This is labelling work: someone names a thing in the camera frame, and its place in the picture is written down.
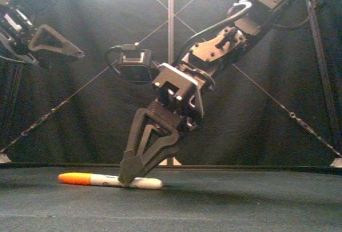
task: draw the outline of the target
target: black mat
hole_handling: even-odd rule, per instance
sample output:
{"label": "black mat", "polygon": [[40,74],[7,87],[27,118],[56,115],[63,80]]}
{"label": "black mat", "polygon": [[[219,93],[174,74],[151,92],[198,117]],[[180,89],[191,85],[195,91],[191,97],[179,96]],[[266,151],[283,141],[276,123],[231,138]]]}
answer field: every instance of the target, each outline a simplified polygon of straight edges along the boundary
{"label": "black mat", "polygon": [[341,231],[342,177],[290,171],[166,170],[162,190],[75,186],[64,172],[0,170],[0,231]]}

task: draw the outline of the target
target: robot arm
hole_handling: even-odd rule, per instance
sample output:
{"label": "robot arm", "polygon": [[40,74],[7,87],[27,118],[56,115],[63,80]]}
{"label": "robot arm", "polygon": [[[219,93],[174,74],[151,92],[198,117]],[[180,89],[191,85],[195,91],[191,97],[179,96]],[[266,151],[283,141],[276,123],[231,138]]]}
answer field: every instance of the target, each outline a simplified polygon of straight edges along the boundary
{"label": "robot arm", "polygon": [[[174,64],[159,65],[159,74],[152,80],[158,97],[136,112],[120,162],[123,185],[128,186],[135,177],[144,176],[166,158],[175,156],[179,137],[194,130],[203,119],[202,94],[214,89],[214,77],[263,38],[294,1],[236,0],[228,18],[188,39]],[[216,32],[214,39],[195,42]],[[139,63],[123,57],[127,56],[121,55],[113,64],[121,76]]]}
{"label": "robot arm", "polygon": [[[44,7],[45,0],[23,0],[31,10]],[[21,11],[20,5],[0,0],[0,43],[7,54],[0,60],[49,67],[53,62],[83,58],[81,50],[48,25],[36,27]]]}

